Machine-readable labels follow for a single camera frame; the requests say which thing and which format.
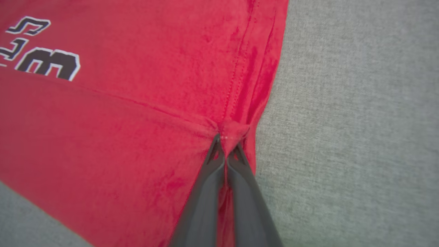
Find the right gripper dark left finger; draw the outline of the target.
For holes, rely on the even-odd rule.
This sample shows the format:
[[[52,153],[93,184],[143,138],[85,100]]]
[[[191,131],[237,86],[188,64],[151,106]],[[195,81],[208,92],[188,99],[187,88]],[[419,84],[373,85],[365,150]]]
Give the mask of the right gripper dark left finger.
[[[170,247],[215,247],[218,194],[225,181],[225,154],[218,133],[195,180],[171,237]]]

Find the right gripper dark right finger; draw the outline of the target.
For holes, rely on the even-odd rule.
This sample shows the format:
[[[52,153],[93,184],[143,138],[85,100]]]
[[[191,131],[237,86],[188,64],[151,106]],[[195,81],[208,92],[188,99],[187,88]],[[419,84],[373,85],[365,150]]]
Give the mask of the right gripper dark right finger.
[[[233,193],[235,246],[282,247],[268,207],[239,143],[226,158],[227,181]]]

